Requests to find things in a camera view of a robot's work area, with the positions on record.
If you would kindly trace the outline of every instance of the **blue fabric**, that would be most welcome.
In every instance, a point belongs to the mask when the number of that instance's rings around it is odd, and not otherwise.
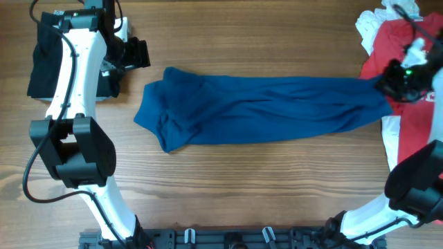
[[[378,78],[229,77],[166,68],[147,84],[134,118],[163,151],[307,138],[356,129],[391,114]]]

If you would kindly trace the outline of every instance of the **red cloth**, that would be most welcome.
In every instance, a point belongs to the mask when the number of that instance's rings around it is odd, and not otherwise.
[[[417,24],[431,35],[443,27],[443,16],[432,13]],[[417,38],[424,38],[417,31]],[[403,19],[385,21],[374,41],[374,52],[365,62],[360,77],[370,78],[383,73],[392,59],[403,60],[404,46],[413,40],[413,30]],[[432,43],[425,39],[424,49],[429,51]],[[401,116],[398,162],[403,161],[428,143],[433,116],[433,93],[414,104],[400,104],[389,100],[393,115]]]

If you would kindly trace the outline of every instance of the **wooden surface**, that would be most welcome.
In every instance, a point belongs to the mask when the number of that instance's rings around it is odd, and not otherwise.
[[[76,248],[79,232],[98,228],[80,197],[38,205],[21,190],[34,150],[29,124],[44,117],[48,103],[26,96],[36,43],[28,5],[7,2],[0,4],[0,248]],[[38,17],[42,10],[80,8],[42,2]],[[423,15],[443,11],[443,1],[418,2]],[[97,112],[116,146],[118,185],[143,227],[322,225],[382,193],[388,166],[379,122],[317,138],[187,146],[172,154],[133,122],[143,86],[161,79],[166,66],[218,75],[355,77],[367,55],[354,23],[379,6],[379,0],[122,1],[152,66],[131,72],[120,96],[99,103]],[[40,160],[30,189],[40,198],[66,192]],[[388,235],[389,248],[441,248],[442,231],[403,228]]]

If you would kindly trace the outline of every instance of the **black cloth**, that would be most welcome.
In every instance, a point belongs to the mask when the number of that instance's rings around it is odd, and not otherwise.
[[[42,24],[58,25],[59,20],[59,15],[42,13]],[[37,26],[37,45],[33,53],[33,62],[27,95],[32,98],[52,98],[62,64],[62,39],[48,28]],[[110,77],[103,77],[100,73],[97,97],[117,97],[122,77],[121,73],[112,73]]]

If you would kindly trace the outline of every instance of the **crumpled white cloth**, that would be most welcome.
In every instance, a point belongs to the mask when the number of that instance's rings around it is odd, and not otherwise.
[[[375,37],[384,21],[396,20],[401,17],[392,8],[392,5],[398,4],[408,13],[409,17],[414,20],[421,20],[420,9],[415,0],[381,0],[381,4],[386,7],[385,10],[375,9],[374,12],[365,10],[357,19],[355,26],[363,38],[361,45],[369,55],[374,51],[372,47]]]

